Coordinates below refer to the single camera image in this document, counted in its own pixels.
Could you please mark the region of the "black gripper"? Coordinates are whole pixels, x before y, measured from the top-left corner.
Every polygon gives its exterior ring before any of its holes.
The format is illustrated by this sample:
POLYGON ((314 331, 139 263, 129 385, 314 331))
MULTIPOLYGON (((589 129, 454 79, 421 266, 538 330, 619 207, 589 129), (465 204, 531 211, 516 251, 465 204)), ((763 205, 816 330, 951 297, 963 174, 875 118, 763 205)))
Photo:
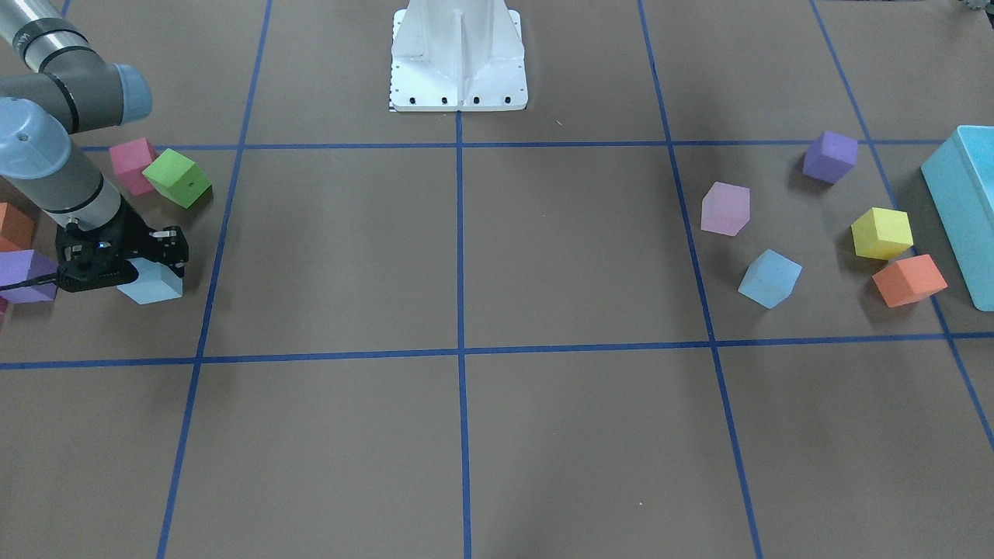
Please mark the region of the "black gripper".
POLYGON ((127 201, 109 222, 90 230, 71 224, 71 264, 78 269, 109 269, 118 262, 147 258, 167 266, 179 279, 186 275, 189 244, 179 226, 154 231, 127 201))

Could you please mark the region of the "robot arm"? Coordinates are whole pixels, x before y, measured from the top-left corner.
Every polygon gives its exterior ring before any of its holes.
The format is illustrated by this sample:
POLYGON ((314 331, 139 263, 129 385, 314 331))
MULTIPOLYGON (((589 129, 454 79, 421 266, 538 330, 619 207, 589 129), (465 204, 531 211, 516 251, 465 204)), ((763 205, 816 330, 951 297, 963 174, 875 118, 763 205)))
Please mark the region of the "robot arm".
POLYGON ((2 177, 56 223, 61 276, 72 286, 124 284, 146 259, 184 277, 180 227, 149 227, 72 139, 149 116, 145 77, 104 61, 47 1, 4 1, 1 33, 29 69, 2 79, 2 177))

